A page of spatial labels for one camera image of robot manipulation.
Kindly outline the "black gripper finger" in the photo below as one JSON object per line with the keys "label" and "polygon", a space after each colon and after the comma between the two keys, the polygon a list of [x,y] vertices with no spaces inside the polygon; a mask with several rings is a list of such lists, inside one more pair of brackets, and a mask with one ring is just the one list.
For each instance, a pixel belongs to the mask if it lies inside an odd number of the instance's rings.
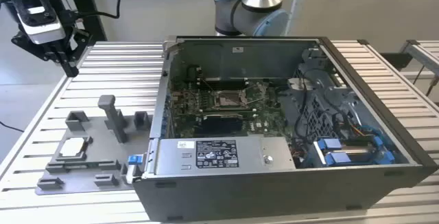
{"label": "black gripper finger", "polygon": [[91,41],[91,34],[85,30],[75,28],[72,31],[72,39],[77,46],[68,53],[68,77],[76,77],[79,74],[77,62],[84,54],[84,51],[87,50]]}
{"label": "black gripper finger", "polygon": [[59,64],[69,77],[69,42],[65,39],[34,44],[26,34],[20,31],[10,42],[42,61],[52,61]]}

